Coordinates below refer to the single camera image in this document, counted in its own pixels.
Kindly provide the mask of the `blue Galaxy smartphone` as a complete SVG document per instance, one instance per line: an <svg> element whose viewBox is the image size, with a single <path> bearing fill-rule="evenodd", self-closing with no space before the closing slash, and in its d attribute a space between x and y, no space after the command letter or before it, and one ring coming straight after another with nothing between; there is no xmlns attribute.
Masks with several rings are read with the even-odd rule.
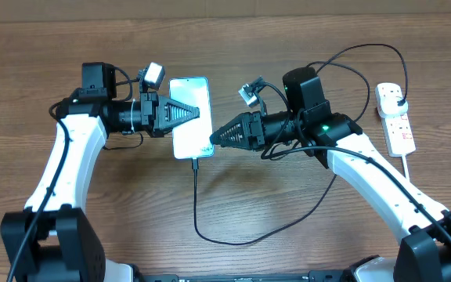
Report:
<svg viewBox="0 0 451 282"><path fill-rule="evenodd" d="M169 107L170 117L184 121L172 129L176 159L211 157L215 148L212 134L211 104L205 77L173 78L169 81L170 98L181 106Z"/></svg>

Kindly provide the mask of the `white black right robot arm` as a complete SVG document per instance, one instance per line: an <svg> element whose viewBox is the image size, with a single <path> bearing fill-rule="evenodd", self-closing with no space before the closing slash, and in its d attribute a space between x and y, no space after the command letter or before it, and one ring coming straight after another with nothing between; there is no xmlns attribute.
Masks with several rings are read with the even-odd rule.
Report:
<svg viewBox="0 0 451 282"><path fill-rule="evenodd" d="M341 280L450 282L451 211L388 163L355 121L332 112L312 67L291 70L282 81L287 111L239 114L211 135L211 143L272 159L287 154L273 153L274 145L297 140L300 151L359 192L393 233L399 253L366 258L343 270Z"/></svg>

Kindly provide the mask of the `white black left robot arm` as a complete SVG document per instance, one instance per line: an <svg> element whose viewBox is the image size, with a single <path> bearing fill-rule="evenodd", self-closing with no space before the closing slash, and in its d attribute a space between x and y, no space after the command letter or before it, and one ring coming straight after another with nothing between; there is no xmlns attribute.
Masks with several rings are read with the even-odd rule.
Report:
<svg viewBox="0 0 451 282"><path fill-rule="evenodd" d="M120 69L83 63L81 87L49 108L56 140L42 178L22 211L5 213L0 232L9 281L141 281L135 265L109 260L85 214L93 168L110 134L160 138L198 119L198 107L157 94L165 72L151 63L139 72L139 98L117 98Z"/></svg>

